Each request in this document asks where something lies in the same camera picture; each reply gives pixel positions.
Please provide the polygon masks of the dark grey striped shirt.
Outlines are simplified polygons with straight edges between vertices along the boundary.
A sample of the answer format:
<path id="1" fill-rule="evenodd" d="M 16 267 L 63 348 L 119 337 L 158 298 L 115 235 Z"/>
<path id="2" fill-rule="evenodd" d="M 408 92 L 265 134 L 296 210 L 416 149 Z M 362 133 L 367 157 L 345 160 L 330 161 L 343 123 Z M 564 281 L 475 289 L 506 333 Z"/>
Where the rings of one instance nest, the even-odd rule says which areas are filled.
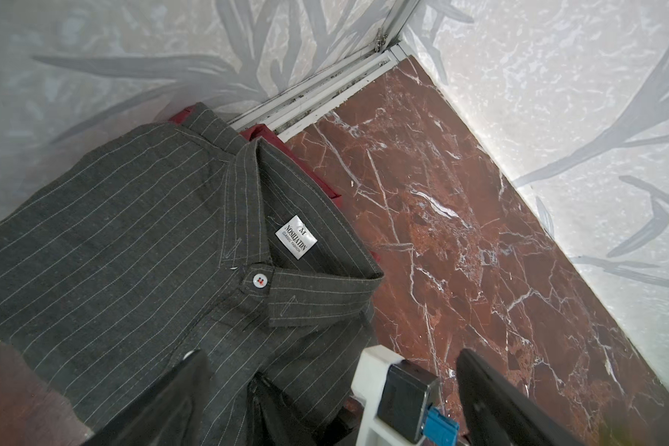
<path id="1" fill-rule="evenodd" d="M 0 221 L 0 340 L 91 429 L 198 350 L 200 444 L 254 442 L 256 375 L 321 438 L 375 342 L 383 276 L 297 164 L 196 104 L 92 150 Z"/>

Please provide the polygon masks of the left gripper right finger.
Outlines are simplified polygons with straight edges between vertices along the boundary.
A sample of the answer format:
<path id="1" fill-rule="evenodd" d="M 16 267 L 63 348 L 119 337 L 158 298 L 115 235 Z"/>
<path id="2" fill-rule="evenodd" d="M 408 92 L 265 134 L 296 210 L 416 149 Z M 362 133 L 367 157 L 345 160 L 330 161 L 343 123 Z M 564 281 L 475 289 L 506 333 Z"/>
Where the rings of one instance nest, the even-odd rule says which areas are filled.
<path id="1" fill-rule="evenodd" d="M 472 445 L 581 443 L 473 350 L 461 350 L 456 376 Z"/>

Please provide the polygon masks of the aluminium cage frame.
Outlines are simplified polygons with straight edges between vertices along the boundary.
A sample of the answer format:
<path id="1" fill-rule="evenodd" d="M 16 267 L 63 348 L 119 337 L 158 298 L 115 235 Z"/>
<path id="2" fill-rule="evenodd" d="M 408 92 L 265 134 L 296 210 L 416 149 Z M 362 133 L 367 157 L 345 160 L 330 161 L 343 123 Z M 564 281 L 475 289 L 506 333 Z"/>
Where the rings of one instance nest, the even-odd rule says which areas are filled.
<path id="1" fill-rule="evenodd" d="M 286 142 L 413 55 L 401 31 L 418 7 L 396 1 L 373 44 L 230 121 L 237 131 L 264 124 Z"/>

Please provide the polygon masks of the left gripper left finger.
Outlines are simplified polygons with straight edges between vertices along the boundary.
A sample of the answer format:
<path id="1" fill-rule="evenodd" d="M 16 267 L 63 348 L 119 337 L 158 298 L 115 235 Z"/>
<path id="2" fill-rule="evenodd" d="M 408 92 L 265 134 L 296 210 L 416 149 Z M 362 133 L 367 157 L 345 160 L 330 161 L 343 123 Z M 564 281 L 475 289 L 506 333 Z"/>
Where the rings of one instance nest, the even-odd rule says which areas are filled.
<path id="1" fill-rule="evenodd" d="M 209 379 L 206 354 L 189 353 L 85 444 L 197 444 Z"/>

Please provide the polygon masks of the maroon folded shirt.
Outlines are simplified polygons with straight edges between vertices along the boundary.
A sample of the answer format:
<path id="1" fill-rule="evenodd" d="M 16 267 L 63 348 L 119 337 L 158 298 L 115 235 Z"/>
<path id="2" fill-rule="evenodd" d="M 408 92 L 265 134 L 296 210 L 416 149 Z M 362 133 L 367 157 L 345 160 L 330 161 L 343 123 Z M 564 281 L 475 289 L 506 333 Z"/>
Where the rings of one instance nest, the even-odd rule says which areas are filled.
<path id="1" fill-rule="evenodd" d="M 343 206 L 343 198 L 340 193 L 335 191 L 328 183 L 326 183 L 321 177 L 319 177 L 310 166 L 300 160 L 291 150 L 287 147 L 284 142 L 265 124 L 256 124 L 250 126 L 249 128 L 242 130 L 240 135 L 247 139 L 248 141 L 253 141 L 257 139 L 264 139 L 268 143 L 271 143 L 275 148 L 279 149 L 287 157 L 289 157 L 300 169 L 309 176 L 319 187 L 320 189 L 328 196 L 328 198 L 334 203 L 334 205 L 341 209 Z"/>

